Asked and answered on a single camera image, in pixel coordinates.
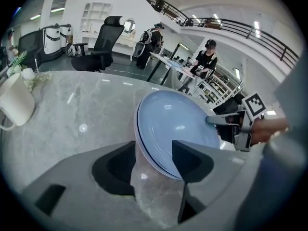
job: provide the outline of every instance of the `wall shelf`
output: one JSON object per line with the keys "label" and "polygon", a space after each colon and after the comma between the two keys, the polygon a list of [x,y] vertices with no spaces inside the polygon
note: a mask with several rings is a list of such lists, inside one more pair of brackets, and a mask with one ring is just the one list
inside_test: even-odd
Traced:
{"label": "wall shelf", "polygon": [[104,20],[109,16],[112,4],[89,2],[85,5],[80,20],[80,31],[99,32]]}

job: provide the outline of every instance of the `gray floor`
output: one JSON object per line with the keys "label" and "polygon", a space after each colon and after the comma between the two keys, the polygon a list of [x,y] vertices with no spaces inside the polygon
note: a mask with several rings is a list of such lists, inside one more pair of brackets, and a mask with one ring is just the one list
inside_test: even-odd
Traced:
{"label": "gray floor", "polygon": [[[120,75],[125,77],[130,77],[134,79],[140,79],[146,81],[152,70],[154,69],[155,65],[157,64],[157,60],[153,59],[150,60],[145,69],[141,70],[136,67],[136,60],[130,61],[129,56],[123,56],[116,53],[113,53],[114,62],[111,64],[110,67],[106,69],[108,74],[112,75]],[[71,64],[71,57],[66,56],[63,54],[59,58],[44,62],[41,67],[39,68],[40,72],[46,71],[59,71],[59,70],[72,70],[75,71]],[[155,84],[160,84],[163,80],[167,70],[164,64],[161,64],[154,76],[152,77],[151,81]]]}

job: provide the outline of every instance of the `table leg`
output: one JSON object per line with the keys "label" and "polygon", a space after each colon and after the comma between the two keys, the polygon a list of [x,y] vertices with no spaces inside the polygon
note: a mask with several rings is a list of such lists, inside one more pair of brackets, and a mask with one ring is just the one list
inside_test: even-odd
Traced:
{"label": "table leg", "polygon": [[155,74],[156,70],[159,68],[160,64],[162,63],[162,61],[159,61],[155,68],[153,69],[152,73],[150,74],[150,76],[148,77],[148,79],[146,80],[147,82],[149,82],[151,80],[151,78],[153,77],[153,75]]}
{"label": "table leg", "polygon": [[166,79],[167,79],[167,77],[168,77],[168,74],[169,74],[169,72],[170,72],[170,69],[171,69],[171,68],[168,69],[168,71],[167,71],[167,73],[166,73],[166,75],[165,75],[165,77],[164,77],[162,83],[160,83],[161,86],[162,86],[162,85],[164,84],[164,82],[166,81]]}
{"label": "table leg", "polygon": [[179,80],[181,80],[181,78],[183,77],[183,73],[180,73],[180,75],[179,75]]}

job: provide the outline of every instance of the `office chair armrest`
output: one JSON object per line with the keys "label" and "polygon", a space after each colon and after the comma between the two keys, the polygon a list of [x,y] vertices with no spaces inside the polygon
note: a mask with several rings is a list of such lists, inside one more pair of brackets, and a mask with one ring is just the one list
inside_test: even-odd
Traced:
{"label": "office chair armrest", "polygon": [[81,55],[85,56],[85,48],[84,46],[87,45],[88,43],[79,43],[79,44],[73,44],[73,46],[80,46],[80,50],[81,50]]}
{"label": "office chair armrest", "polygon": [[110,53],[109,51],[92,51],[91,55],[105,55],[107,53]]}

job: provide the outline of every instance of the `staircase railing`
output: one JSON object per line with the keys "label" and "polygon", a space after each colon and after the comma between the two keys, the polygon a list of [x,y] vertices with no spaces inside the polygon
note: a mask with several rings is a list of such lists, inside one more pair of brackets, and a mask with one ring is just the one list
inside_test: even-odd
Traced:
{"label": "staircase railing", "polygon": [[188,18],[183,12],[163,0],[147,0],[152,7],[180,26],[209,27],[217,30],[228,31],[249,39],[277,56],[289,68],[293,68],[298,61],[298,55],[279,39],[252,25],[245,23],[215,18]]}

